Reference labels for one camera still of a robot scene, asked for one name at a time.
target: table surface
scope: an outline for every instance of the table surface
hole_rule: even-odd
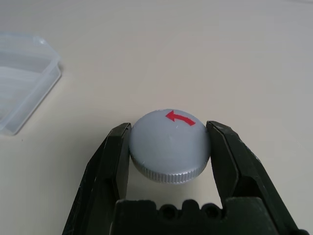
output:
[[[313,234],[313,0],[2,0],[0,30],[44,37],[63,76],[0,137],[1,234],[62,233],[108,132],[163,108],[231,126]],[[128,199],[221,205],[211,167],[179,186],[130,164]]]

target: red arrow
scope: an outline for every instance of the red arrow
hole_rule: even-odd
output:
[[[178,114],[174,114],[174,110],[170,111],[167,115],[167,118],[169,118],[172,121],[175,121],[175,119],[179,119],[182,120],[184,122],[186,122],[188,125],[192,126],[194,124],[196,124],[194,121],[192,121],[190,118],[184,117],[182,115],[178,115]]]

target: silver bottle cap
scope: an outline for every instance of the silver bottle cap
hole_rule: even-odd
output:
[[[183,184],[201,174],[210,156],[206,127],[180,110],[156,110],[132,128],[131,158],[146,177],[160,183]]]

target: screw hole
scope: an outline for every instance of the screw hole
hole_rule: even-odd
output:
[[[166,220],[173,220],[177,217],[178,212],[173,205],[164,205],[160,208],[161,216]]]
[[[202,211],[210,219],[220,219],[222,217],[221,209],[212,203],[204,205]]]

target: plastic container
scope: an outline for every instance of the plastic container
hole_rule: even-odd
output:
[[[0,133],[19,131],[60,78],[59,61],[43,38],[0,33]]]

